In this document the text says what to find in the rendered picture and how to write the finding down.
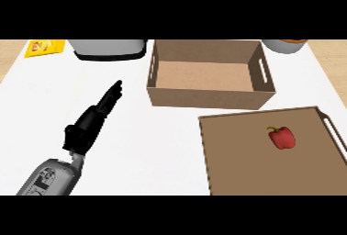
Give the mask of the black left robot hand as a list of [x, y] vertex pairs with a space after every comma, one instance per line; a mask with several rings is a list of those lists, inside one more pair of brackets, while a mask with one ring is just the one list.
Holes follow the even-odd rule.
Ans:
[[94, 143], [111, 110], [123, 96], [123, 81], [108, 89], [99, 103], [90, 106], [77, 122], [65, 128], [65, 141], [62, 149], [84, 155]]

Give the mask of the open cardboard box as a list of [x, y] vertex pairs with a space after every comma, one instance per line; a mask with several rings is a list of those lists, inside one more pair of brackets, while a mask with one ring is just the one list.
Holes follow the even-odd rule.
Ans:
[[146, 89], [154, 106], [260, 109], [275, 95], [261, 43], [158, 39]]

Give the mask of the brown tray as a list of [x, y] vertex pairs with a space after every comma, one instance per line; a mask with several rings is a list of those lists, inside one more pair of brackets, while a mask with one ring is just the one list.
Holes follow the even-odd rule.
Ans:
[[[199, 118], [213, 195], [347, 195], [347, 147], [314, 107]], [[279, 150], [269, 127], [286, 127], [295, 147]]]

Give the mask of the red bell pepper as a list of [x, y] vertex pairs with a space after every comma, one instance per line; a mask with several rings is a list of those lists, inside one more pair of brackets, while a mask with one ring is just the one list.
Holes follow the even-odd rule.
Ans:
[[269, 127], [269, 137], [275, 147], [279, 150], [292, 149], [295, 147], [295, 138], [291, 130], [286, 127]]

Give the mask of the grey and black appliance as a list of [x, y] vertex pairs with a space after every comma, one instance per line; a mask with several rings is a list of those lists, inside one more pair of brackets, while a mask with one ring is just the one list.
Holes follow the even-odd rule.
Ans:
[[69, 39], [68, 42], [81, 61], [128, 61], [146, 53], [145, 39]]

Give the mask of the yellow packet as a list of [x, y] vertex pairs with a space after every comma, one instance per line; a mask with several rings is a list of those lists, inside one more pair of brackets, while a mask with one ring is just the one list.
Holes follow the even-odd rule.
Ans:
[[28, 58], [53, 53], [62, 53], [63, 48], [63, 39], [32, 39], [28, 43], [25, 57]]

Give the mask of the grey pot with brown rim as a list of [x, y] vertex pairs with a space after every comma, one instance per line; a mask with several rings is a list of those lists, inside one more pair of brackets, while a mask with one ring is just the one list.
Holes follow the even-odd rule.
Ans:
[[306, 45], [306, 39], [264, 39], [266, 47], [282, 54], [295, 53]]

